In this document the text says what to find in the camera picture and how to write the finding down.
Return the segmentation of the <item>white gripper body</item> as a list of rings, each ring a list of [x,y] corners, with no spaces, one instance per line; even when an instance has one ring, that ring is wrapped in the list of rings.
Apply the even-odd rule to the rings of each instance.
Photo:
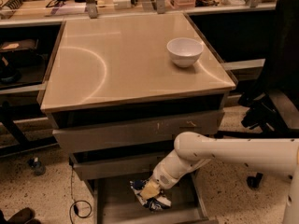
[[[159,170],[154,170],[152,173],[152,179],[159,184],[161,189],[171,189],[173,188],[178,180],[173,178],[172,176],[162,173]]]

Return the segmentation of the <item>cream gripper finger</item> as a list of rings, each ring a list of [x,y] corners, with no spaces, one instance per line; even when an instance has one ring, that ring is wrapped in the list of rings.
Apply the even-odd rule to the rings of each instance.
[[[144,188],[141,190],[140,196],[144,200],[148,200],[150,198],[154,198],[158,196],[160,192],[161,192],[160,185],[155,180],[150,179],[146,183]]]

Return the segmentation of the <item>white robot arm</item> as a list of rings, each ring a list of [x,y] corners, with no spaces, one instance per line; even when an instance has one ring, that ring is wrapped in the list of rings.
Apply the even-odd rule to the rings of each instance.
[[[291,186],[282,224],[299,224],[298,139],[213,139],[199,133],[181,133],[174,149],[154,168],[138,196],[144,202],[157,198],[163,189],[171,189],[184,175],[212,159],[288,177]]]

